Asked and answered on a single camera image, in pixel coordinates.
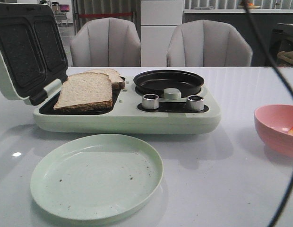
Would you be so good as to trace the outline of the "red barrier belt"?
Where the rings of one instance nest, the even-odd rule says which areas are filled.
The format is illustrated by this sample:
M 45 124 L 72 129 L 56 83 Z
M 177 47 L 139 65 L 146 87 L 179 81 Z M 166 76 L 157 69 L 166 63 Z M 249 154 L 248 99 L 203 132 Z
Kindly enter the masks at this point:
M 133 16 L 134 12 L 124 13 L 104 13 L 104 14 L 78 14 L 79 18 L 106 18 L 106 17 L 126 17 Z

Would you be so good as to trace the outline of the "grey and white counter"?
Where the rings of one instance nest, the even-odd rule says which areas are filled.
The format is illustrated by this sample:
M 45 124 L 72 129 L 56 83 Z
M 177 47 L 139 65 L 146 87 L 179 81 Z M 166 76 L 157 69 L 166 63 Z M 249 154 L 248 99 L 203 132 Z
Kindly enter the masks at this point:
M 293 67 L 293 10 L 185 10 L 182 23 L 195 44 L 204 43 L 205 60 L 217 65 L 215 51 L 230 56 L 225 66 Z

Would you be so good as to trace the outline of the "white bread slice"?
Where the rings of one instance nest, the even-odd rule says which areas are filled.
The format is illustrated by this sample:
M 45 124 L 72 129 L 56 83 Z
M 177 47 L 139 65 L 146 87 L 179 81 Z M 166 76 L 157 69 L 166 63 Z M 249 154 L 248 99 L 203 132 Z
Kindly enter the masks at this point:
M 94 70 L 88 70 L 86 72 L 91 73 L 103 73 L 109 76 L 109 80 L 112 83 L 112 90 L 116 89 L 124 89 L 125 83 L 123 77 L 120 75 L 120 73 L 114 69 L 94 69 Z
M 79 73 L 62 84 L 54 110 L 89 111 L 108 109 L 113 104 L 112 83 L 103 73 Z

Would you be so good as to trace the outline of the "left grey upholstered chair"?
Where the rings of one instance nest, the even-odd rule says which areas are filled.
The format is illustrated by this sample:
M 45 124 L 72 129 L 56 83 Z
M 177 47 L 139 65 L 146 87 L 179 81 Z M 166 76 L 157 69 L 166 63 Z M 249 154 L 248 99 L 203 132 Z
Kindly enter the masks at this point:
M 139 67 L 141 42 L 133 22 L 102 18 L 83 25 L 70 43 L 75 67 Z

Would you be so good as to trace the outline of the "grey upholstered chair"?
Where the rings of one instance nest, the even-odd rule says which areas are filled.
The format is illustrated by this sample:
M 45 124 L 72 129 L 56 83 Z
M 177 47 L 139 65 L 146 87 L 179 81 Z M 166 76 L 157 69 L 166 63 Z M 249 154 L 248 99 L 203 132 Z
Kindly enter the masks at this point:
M 141 42 L 133 22 L 102 18 L 83 25 L 70 43 L 75 67 L 139 67 Z
M 232 25 L 196 20 L 177 26 L 166 62 L 170 67 L 249 67 L 252 48 Z

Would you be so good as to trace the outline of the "right grey upholstered chair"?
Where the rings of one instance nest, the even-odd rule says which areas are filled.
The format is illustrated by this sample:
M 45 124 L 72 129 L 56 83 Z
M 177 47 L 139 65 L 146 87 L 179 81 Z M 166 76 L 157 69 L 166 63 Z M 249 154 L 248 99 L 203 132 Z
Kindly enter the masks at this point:
M 166 62 L 170 67 L 249 67 L 252 48 L 232 25 L 196 20 L 177 26 Z

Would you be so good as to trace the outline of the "background metal cart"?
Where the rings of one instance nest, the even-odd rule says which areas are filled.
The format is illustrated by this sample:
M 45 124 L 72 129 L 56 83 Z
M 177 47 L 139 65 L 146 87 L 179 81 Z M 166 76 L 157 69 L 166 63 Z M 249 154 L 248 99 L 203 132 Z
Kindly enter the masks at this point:
M 70 5 L 60 4 L 59 2 L 52 2 L 51 6 L 52 6 L 52 10 L 53 10 L 57 24 L 59 26 L 68 27 L 69 20 L 68 20 L 67 13 L 70 12 Z

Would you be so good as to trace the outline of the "pink plastic bowl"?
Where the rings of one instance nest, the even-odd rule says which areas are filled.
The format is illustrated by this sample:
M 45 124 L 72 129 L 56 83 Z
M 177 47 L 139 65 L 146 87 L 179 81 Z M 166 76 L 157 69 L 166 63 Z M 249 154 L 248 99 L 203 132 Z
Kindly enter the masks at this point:
M 261 140 L 288 157 L 293 157 L 293 105 L 265 105 L 254 111 L 254 122 Z

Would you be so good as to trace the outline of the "mint green round plate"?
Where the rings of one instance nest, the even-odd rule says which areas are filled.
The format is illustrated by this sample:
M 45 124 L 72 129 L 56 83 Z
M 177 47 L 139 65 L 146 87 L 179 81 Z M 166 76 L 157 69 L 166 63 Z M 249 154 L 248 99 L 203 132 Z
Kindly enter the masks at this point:
M 101 134 L 68 142 L 34 169 L 35 202 L 57 217 L 108 223 L 141 209 L 163 177 L 159 153 L 143 140 Z

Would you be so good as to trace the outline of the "silver control knob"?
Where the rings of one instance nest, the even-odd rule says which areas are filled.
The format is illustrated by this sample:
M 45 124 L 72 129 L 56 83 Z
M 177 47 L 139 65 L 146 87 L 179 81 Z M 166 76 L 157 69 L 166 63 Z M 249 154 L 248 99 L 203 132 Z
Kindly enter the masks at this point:
M 160 106 L 159 96 L 156 94 L 145 94 L 142 96 L 141 105 L 147 110 L 158 109 Z
M 198 95 L 190 95 L 186 99 L 186 108 L 191 111 L 203 111 L 204 110 L 204 98 Z

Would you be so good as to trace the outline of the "dark appliance at right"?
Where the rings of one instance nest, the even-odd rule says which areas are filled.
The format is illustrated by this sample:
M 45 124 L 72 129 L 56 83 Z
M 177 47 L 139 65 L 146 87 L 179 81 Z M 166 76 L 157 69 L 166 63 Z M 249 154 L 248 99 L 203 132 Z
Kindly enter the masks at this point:
M 278 23 L 272 30 L 269 52 L 280 67 L 293 67 L 293 24 Z

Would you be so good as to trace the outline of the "mint green breakfast maker base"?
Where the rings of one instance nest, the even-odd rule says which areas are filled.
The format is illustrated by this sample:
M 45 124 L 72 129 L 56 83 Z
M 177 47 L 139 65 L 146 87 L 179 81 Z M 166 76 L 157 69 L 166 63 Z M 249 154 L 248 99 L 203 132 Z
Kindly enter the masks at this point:
M 125 77 L 125 90 L 118 93 L 111 111 L 104 114 L 53 113 L 60 90 L 57 89 L 34 111 L 34 120 L 43 130 L 83 133 L 201 134 L 213 131 L 221 120 L 221 109 L 206 86 L 201 113 L 146 112 L 138 108 L 142 97 L 136 93 L 132 76 Z

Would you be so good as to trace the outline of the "fruit plate on counter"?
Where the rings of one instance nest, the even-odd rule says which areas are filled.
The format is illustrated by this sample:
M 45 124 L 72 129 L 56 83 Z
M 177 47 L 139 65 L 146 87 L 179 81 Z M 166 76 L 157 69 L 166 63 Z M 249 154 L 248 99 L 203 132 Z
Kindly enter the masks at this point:
M 253 2 L 251 2 L 250 0 L 241 0 L 238 4 L 238 8 L 239 9 L 243 9 L 247 7 L 248 9 L 259 9 L 261 8 L 260 5 L 255 5 Z

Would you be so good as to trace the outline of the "right silver control knob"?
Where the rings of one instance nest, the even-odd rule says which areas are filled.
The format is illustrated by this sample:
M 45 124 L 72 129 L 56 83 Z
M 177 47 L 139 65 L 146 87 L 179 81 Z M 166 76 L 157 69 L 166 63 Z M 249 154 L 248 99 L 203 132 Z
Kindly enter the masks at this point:
M 204 98 L 198 95 L 190 95 L 186 99 L 186 108 L 191 111 L 203 111 L 204 110 Z

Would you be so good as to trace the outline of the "mint green sandwich maker lid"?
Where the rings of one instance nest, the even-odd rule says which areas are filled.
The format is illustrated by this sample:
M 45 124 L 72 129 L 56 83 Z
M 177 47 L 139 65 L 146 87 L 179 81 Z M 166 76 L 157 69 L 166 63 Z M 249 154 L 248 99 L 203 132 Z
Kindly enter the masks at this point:
M 0 91 L 39 105 L 67 79 L 68 60 L 52 9 L 0 3 Z

